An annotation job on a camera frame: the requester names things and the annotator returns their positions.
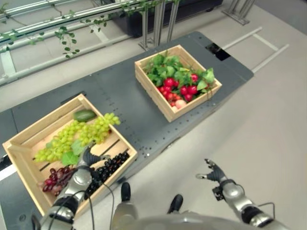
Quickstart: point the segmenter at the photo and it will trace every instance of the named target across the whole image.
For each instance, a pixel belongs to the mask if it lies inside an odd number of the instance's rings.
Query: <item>table surface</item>
[[[102,114],[114,112],[120,117],[122,124],[117,129],[138,151],[137,160],[124,172],[118,181],[120,183],[213,113],[238,87],[252,78],[253,73],[233,57],[224,61],[218,60],[205,49],[210,43],[212,41],[203,34],[193,32],[4,111],[0,113],[0,127],[10,132],[1,136],[1,141],[47,115],[67,98],[85,92],[86,97]],[[211,100],[169,123],[136,81],[134,62],[178,44],[205,68],[213,67],[223,86]],[[8,184],[12,184],[14,189],[8,187]],[[0,182],[0,193],[7,228],[30,227],[30,215],[39,214],[18,174],[15,173]]]

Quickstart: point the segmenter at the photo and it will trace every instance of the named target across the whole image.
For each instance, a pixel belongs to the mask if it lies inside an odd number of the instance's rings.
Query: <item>wire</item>
[[[273,202],[264,203],[261,205],[258,205],[259,207],[265,206],[265,205],[273,205],[273,218],[275,219],[275,204]]]
[[[114,194],[113,194],[113,191],[112,189],[110,189],[109,186],[107,186],[105,183],[102,183],[105,187],[108,188],[108,190],[110,190],[110,193],[112,195],[112,209],[111,209],[111,219],[110,219],[110,230],[112,230],[112,218],[113,218],[113,212],[114,212],[114,202],[115,202],[115,198],[114,198]]]

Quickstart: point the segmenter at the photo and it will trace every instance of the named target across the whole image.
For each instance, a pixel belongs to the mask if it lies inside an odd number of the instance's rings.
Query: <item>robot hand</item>
[[[91,165],[98,161],[110,158],[109,155],[101,157],[91,154],[90,143],[81,154],[75,173],[67,186],[61,191],[53,206],[40,221],[41,230],[71,230],[73,218],[79,204],[83,201],[85,190],[92,182],[93,170]]]
[[[243,187],[236,184],[234,180],[228,179],[221,168],[212,160],[205,159],[205,161],[213,171],[209,174],[197,174],[196,178],[217,181],[220,185],[213,189],[216,199],[218,201],[224,199],[242,222],[268,230],[289,230],[282,223],[261,211],[245,196]]]

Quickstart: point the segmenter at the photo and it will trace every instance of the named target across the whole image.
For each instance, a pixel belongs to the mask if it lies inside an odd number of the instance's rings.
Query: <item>green vine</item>
[[[146,0],[142,0],[139,4],[139,6],[135,7],[132,6],[130,2],[126,2],[123,3],[121,5],[122,10],[124,11],[125,14],[127,14],[128,16],[133,15],[136,12],[142,13],[144,11],[154,11],[155,6],[157,6],[158,4],[160,4],[162,2],[162,0],[153,0],[151,2],[146,2]],[[7,19],[12,19],[13,21],[26,26],[26,24],[14,19],[13,17],[11,17],[9,14],[6,13],[6,6],[8,5],[8,3],[4,3],[1,7],[0,7],[0,14],[4,14],[5,17]],[[60,16],[62,19],[66,19],[66,18],[71,18],[75,15],[75,12],[72,10],[69,10],[69,13],[66,15],[62,15],[62,11],[60,11],[54,3],[50,3],[50,6],[53,7],[56,11],[58,11],[60,13]],[[103,25],[104,27],[106,27],[107,25],[107,20],[111,19],[114,16],[119,16],[119,13],[111,13],[107,16],[107,19],[105,19],[104,15],[101,15],[99,17],[99,19],[85,19],[85,20],[80,20],[81,23],[93,23],[94,25]],[[61,44],[63,45],[63,49],[64,52],[62,54],[65,55],[66,58],[71,58],[72,56],[78,54],[80,52],[79,49],[75,49],[72,48],[72,45],[77,43],[77,39],[75,38],[75,33],[74,32],[70,32],[68,31],[66,26],[61,26],[57,31],[54,32],[55,36],[60,40]],[[6,33],[0,33],[0,35],[4,38],[4,39],[9,39],[9,43],[8,45],[13,45],[14,42],[22,36],[25,36],[27,39],[29,39],[29,44],[30,45],[36,45],[37,42],[41,42],[44,40],[44,38],[42,37],[44,35],[44,32],[39,33],[39,37],[27,37],[26,34],[21,34],[16,30],[10,31],[10,32],[6,32]],[[2,52],[6,52],[9,51],[10,48],[9,46],[6,46],[6,48],[4,49],[0,49],[0,53]]]

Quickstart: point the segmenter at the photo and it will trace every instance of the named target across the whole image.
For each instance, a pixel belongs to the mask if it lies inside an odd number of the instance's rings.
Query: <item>gray floor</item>
[[[275,202],[276,217],[285,225],[307,229],[307,36],[257,6],[248,18],[251,23],[241,26],[219,9],[175,25],[174,37],[200,31],[221,46],[262,26],[259,35],[278,48],[290,46],[216,113],[129,179],[140,217],[165,213],[173,196],[181,193],[182,210],[236,220],[228,206],[213,197],[211,189],[216,185],[194,177],[208,172],[202,161],[208,157],[242,184],[255,202]],[[141,53],[140,40],[126,40],[0,87],[0,111]],[[250,69],[273,53],[254,37],[227,52]],[[116,204],[119,198],[116,189]],[[111,201],[108,196],[95,205],[97,229],[108,228]],[[86,212],[75,227],[89,226]]]
[[[307,35],[306,0],[256,0],[255,4]]]

